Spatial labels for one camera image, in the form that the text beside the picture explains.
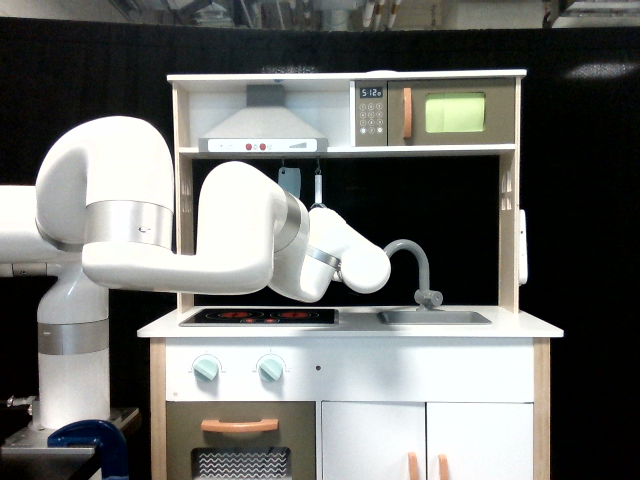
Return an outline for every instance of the microwave door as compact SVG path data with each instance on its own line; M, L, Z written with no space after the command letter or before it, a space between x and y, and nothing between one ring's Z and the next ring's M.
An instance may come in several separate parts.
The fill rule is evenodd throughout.
M388 82L393 146L513 144L515 80Z

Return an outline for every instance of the digital clock display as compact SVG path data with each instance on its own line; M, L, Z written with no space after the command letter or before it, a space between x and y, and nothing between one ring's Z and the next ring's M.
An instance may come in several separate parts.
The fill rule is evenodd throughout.
M382 98L382 87L361 87L360 98Z

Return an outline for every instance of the oven door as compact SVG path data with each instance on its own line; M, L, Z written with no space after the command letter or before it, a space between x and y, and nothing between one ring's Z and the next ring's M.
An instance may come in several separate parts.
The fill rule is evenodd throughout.
M167 402L171 480L316 478L314 402Z
M515 80L388 83L389 145L515 143Z

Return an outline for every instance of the green microwave window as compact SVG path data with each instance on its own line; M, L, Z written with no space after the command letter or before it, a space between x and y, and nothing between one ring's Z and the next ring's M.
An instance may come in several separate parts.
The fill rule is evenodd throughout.
M484 93L430 93L425 110L427 133L484 131Z

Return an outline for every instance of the range hood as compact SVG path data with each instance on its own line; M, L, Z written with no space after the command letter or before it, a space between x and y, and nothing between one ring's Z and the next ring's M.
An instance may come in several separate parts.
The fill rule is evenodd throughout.
M198 139L200 152L326 152L322 133L284 106L282 85L247 85L247 106Z

